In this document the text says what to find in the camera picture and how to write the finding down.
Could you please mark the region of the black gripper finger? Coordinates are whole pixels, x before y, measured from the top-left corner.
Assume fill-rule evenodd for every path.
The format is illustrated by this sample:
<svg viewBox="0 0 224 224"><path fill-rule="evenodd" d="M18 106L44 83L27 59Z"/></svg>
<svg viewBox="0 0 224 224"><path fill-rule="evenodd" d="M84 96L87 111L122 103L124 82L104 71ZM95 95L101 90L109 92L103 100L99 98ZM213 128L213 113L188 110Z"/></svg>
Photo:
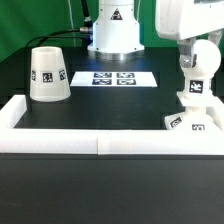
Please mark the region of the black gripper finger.
<svg viewBox="0 0 224 224"><path fill-rule="evenodd" d="M208 34L208 40L211 42L220 42L223 35L223 30L215 30Z"/></svg>
<svg viewBox="0 0 224 224"><path fill-rule="evenodd" d="M183 40L178 40L177 45L180 53L180 66L183 68L192 68L195 66L196 55L194 53L194 44L196 43L196 38L187 38Z"/></svg>

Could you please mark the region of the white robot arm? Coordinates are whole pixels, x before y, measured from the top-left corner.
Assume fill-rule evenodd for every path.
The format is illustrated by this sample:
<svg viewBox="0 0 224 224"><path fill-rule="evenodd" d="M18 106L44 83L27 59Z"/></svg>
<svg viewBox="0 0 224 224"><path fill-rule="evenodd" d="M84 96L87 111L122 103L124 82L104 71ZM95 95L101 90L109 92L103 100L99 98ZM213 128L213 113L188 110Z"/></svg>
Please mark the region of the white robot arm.
<svg viewBox="0 0 224 224"><path fill-rule="evenodd" d="M216 46L220 43L224 32L224 0L156 0L155 28L160 38L178 43L180 65L193 67L198 36L207 34ZM134 0L99 0L89 54L124 60L143 50L140 25L134 17Z"/></svg>

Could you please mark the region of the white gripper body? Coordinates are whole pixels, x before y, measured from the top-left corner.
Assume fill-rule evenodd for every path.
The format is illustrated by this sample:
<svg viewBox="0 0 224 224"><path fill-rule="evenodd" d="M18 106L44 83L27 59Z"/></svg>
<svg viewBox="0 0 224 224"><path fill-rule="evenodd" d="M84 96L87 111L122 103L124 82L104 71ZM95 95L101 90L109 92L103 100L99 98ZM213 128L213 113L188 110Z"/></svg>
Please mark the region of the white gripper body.
<svg viewBox="0 0 224 224"><path fill-rule="evenodd" d="M224 28L224 0L156 0L160 38L183 40Z"/></svg>

